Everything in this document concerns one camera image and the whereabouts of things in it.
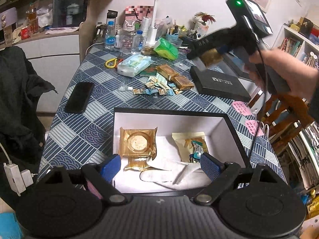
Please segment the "person right hand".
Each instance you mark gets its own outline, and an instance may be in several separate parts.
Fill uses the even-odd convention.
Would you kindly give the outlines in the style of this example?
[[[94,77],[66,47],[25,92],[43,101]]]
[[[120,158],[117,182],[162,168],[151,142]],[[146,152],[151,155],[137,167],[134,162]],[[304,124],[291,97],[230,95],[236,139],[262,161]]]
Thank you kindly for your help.
[[[270,66],[286,80],[291,96],[312,100],[318,86],[318,70],[278,49],[255,52],[249,57],[249,62]]]

